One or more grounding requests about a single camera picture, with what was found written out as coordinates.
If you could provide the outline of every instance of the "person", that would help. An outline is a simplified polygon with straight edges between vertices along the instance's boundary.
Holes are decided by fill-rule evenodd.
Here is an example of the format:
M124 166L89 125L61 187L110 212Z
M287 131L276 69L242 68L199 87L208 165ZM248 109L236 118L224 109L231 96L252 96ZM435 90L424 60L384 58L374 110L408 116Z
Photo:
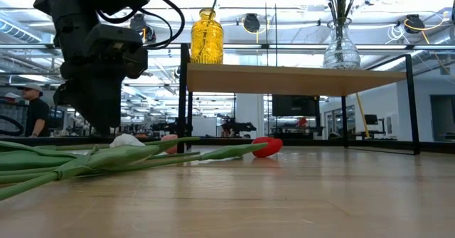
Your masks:
M28 83L18 87L22 90L22 97L30 102L27 111L27 137L49 136L48 119L49 106L40 99L43 96L43 89L36 83Z

